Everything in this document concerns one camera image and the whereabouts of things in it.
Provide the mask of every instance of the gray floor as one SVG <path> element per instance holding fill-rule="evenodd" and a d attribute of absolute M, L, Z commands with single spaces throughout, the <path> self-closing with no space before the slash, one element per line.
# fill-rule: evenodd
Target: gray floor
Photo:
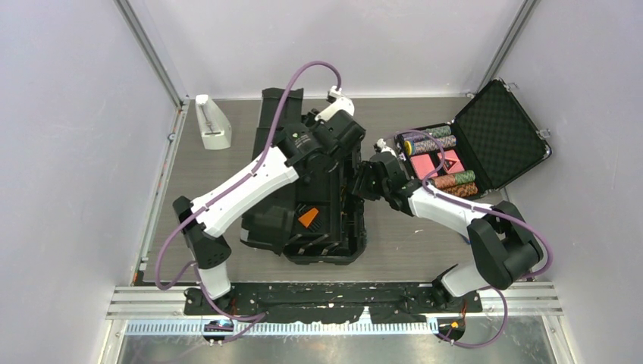
<path fill-rule="evenodd" d="M 465 98 L 356 99 L 355 119 L 367 130 L 362 157 L 374 153 L 376 139 L 397 130 L 451 120 L 468 102 Z M 171 172 L 155 238 L 149 251 L 145 280 L 153 281 L 158 251 L 176 227 L 171 203 L 180 195 L 201 196 L 247 165 L 252 152 L 260 101 L 218 102 L 233 128 L 232 147 L 222 151 L 203 148 L 194 108 L 190 108 Z M 323 100 L 306 100 L 304 110 L 323 108 Z M 483 199 L 496 203 L 499 193 Z M 233 250 L 227 263 L 232 281 L 430 281 L 446 268 L 471 259 L 471 251 L 455 232 L 432 221 L 411 218 L 391 210 L 384 201 L 367 202 L 366 251 L 353 264 L 295 265 L 283 256 L 252 249 L 239 242 L 240 221 L 225 234 Z M 182 237 L 170 246 L 162 266 L 164 280 L 174 277 L 191 259 Z M 189 271 L 184 280 L 193 281 Z"/>

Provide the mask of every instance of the white container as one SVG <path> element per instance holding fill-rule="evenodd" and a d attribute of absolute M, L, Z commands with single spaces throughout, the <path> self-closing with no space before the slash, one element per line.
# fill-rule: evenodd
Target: white container
<path fill-rule="evenodd" d="M 208 95 L 197 95 L 195 101 L 203 146 L 210 150 L 230 148 L 232 127 L 223 111 Z"/>

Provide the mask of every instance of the black foam lining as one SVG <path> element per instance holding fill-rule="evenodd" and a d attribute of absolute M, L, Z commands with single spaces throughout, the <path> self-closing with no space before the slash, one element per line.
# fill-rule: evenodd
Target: black foam lining
<path fill-rule="evenodd" d="M 500 80 L 491 81 L 455 117 L 462 135 L 493 189 L 501 188 L 541 162 L 547 144 Z"/>

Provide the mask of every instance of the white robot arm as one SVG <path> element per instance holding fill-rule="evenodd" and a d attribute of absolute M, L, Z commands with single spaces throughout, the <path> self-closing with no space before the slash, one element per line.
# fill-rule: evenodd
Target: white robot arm
<path fill-rule="evenodd" d="M 335 87 L 328 97 L 331 104 L 317 114 L 313 125 L 289 124 L 279 130 L 263 162 L 259 156 L 201 197 L 189 200 L 181 196 L 174 201 L 180 221 L 205 209 L 183 229 L 183 235 L 212 299 L 231 288 L 225 264 L 231 249 L 223 234 L 233 221 L 303 175 L 332 170 L 364 138 L 365 130 L 353 120 L 353 102 Z"/>
<path fill-rule="evenodd" d="M 392 148 L 382 140 L 376 154 L 361 165 L 351 192 L 365 199 L 381 197 L 392 209 L 427 218 L 467 237 L 474 260 L 455 265 L 433 280 L 431 296 L 449 306 L 468 292 L 485 287 L 506 289 L 543 259 L 540 244 L 526 229 L 480 211 L 495 210 L 524 221 L 518 209 L 503 201 L 495 206 L 448 195 L 411 178 Z"/>

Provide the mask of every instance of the black plastic case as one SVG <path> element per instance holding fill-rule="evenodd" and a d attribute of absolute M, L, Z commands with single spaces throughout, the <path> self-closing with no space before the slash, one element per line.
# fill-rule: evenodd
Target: black plastic case
<path fill-rule="evenodd" d="M 416 129 L 443 125 L 450 125 L 451 133 L 457 138 L 456 146 L 449 149 L 456 151 L 465 170 L 475 172 L 479 193 L 468 199 L 477 199 L 505 187 L 551 156 L 543 133 L 501 79 L 488 83 L 451 122 Z M 395 142 L 407 172 L 417 178 L 403 148 L 403 137 L 397 136 Z M 428 154 L 438 165 L 439 152 Z"/>
<path fill-rule="evenodd" d="M 262 91 L 252 158 L 263 150 L 282 89 Z M 278 126 L 303 122 L 303 89 L 290 93 Z M 241 242 L 258 249 L 284 254 L 296 264 L 327 262 L 347 265 L 365 249 L 364 200 L 345 193 L 347 180 L 360 162 L 356 149 L 331 173 L 307 176 L 263 199 L 242 216 Z M 298 222 L 301 213 L 319 210 L 309 228 Z"/>

